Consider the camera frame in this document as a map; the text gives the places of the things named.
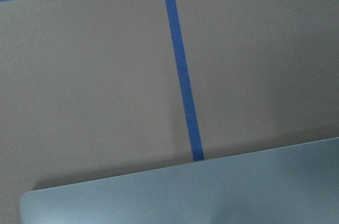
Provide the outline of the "grey closed laptop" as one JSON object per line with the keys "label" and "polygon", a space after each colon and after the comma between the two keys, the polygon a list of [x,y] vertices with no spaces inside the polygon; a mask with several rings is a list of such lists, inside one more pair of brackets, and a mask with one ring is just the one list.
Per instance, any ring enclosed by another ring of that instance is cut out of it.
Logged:
{"label": "grey closed laptop", "polygon": [[338,223],[338,139],[25,193],[22,223]]}

